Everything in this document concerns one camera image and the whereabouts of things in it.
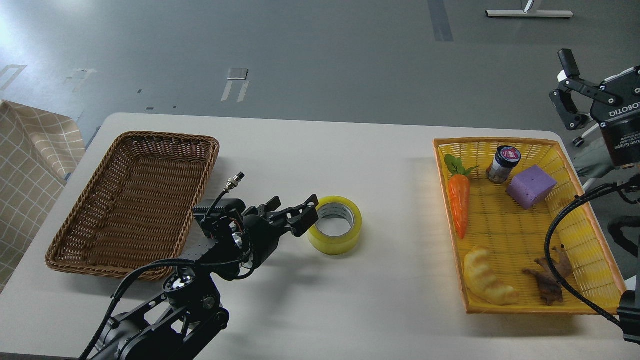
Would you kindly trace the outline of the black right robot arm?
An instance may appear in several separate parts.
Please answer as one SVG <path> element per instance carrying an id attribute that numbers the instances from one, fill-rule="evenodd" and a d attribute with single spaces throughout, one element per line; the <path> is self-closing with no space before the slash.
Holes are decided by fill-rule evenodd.
<path id="1" fill-rule="evenodd" d="M 550 92 L 553 103 L 564 127 L 569 131 L 583 129 L 594 122 L 599 129 L 606 154 L 612 165 L 618 169 L 633 169 L 634 174 L 627 180 L 606 183 L 580 194 L 551 222 L 544 242 L 546 262 L 551 262 L 551 236 L 560 223 L 571 214 L 591 201 L 608 194 L 617 194 L 630 204 L 638 205 L 638 198 L 630 198 L 639 192 L 639 68 L 631 67 L 617 75 L 610 76 L 599 83 L 589 82 L 581 77 L 578 64 L 569 48 L 558 51 L 562 70 L 557 76 L 558 84 Z M 639 342 L 639 241 L 624 235 L 625 229 L 639 227 L 637 215 L 620 216 L 608 224 L 610 239 L 618 248 L 633 257 L 634 275 L 628 280 L 630 289 L 622 292 L 615 313 L 611 314 L 580 291 L 569 285 L 558 269 L 550 266 L 551 276 L 558 285 L 572 296 L 583 302 L 596 314 L 604 317 L 620 328 L 624 341 Z"/>

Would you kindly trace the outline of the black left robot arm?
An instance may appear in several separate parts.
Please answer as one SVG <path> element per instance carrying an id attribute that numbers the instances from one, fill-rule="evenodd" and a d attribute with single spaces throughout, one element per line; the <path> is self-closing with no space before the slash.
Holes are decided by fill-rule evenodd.
<path id="1" fill-rule="evenodd" d="M 318 221 L 319 199 L 312 194 L 295 207 L 281 209 L 274 196 L 247 207 L 227 198 L 245 177 L 227 180 L 215 199 L 192 210 L 203 232 L 194 247 L 176 259 L 155 260 L 135 269 L 111 297 L 98 329 L 80 355 L 82 360 L 193 360 L 224 330 L 230 313 L 212 278 L 249 278 L 274 253 L 283 235 L 306 234 Z M 115 308 L 135 281 L 147 272 L 170 268 L 162 290 L 136 308 L 114 315 Z"/>

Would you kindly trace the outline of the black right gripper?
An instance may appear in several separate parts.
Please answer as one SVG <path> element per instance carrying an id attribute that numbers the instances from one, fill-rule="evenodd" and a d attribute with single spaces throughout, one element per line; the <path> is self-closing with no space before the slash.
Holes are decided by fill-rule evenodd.
<path id="1" fill-rule="evenodd" d="M 633 67 L 605 79 L 599 87 L 580 78 L 578 64 L 569 48 L 558 51 L 562 66 L 556 89 L 550 100 L 564 127 L 580 130 L 592 118 L 615 167 L 633 167 L 640 161 L 639 68 Z M 572 94 L 593 100 L 590 114 L 580 112 Z"/>

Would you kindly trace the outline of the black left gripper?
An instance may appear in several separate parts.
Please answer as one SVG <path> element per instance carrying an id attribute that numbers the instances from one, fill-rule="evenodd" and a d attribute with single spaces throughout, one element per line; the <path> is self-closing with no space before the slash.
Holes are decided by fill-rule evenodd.
<path id="1" fill-rule="evenodd" d="M 300 205 L 276 211 L 281 205 L 279 196 L 274 196 L 266 203 L 250 206 L 244 211 L 242 225 L 247 232 L 250 250 L 249 262 L 244 265 L 245 268 L 258 269 L 278 248 L 283 235 L 290 233 L 299 238 L 319 219 L 319 199 L 316 194 L 311 194 Z"/>

